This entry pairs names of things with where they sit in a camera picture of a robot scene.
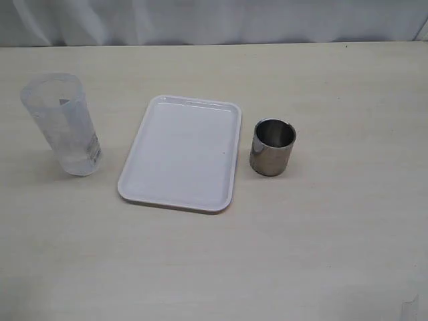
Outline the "stainless steel cup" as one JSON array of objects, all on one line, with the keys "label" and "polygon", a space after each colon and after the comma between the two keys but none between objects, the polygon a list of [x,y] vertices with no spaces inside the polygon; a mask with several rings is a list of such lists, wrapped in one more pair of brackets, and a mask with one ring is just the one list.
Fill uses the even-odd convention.
[{"label": "stainless steel cup", "polygon": [[265,118],[254,127],[249,163],[252,169],[266,177],[282,174],[296,141],[294,127],[277,118]]}]

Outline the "clear plastic measuring container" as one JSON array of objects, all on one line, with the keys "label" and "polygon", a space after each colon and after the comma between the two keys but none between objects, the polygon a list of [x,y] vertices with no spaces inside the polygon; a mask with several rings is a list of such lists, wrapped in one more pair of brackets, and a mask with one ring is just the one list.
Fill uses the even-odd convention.
[{"label": "clear plastic measuring container", "polygon": [[100,141],[77,76],[39,75],[20,91],[20,99],[65,172],[85,177],[98,170]]}]

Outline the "white rectangular plastic tray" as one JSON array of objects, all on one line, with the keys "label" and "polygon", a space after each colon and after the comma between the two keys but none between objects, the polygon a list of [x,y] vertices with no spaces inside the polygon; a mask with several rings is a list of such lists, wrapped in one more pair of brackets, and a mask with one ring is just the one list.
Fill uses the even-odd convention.
[{"label": "white rectangular plastic tray", "polygon": [[218,213],[233,197],[241,109],[220,102],[153,98],[119,177],[126,201]]}]

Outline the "white backdrop curtain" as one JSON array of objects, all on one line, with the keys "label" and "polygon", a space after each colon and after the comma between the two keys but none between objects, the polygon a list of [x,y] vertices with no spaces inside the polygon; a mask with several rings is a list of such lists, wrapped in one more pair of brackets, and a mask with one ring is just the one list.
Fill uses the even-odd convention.
[{"label": "white backdrop curtain", "polygon": [[3,47],[414,41],[426,1],[2,1]]}]

